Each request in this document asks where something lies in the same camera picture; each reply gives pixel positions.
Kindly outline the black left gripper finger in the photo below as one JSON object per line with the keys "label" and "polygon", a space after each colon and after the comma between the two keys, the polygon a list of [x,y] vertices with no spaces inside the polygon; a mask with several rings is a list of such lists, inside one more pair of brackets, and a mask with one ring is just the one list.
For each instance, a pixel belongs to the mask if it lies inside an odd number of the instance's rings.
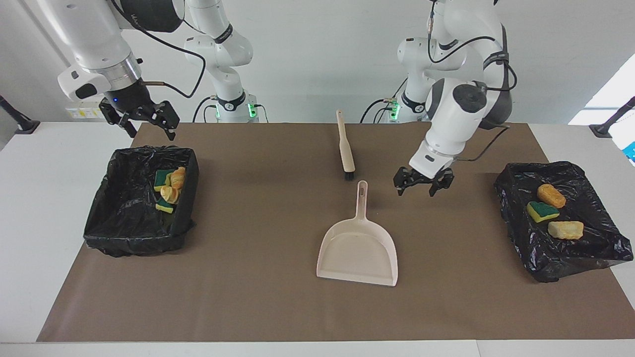
{"label": "black left gripper finger", "polygon": [[407,168],[399,168],[394,176],[394,187],[397,190],[398,196],[403,196],[407,187],[410,186],[411,171]]}
{"label": "black left gripper finger", "polygon": [[434,197],[438,190],[448,189],[453,180],[454,172],[452,169],[440,170],[431,181],[431,187],[429,189],[430,197]]}

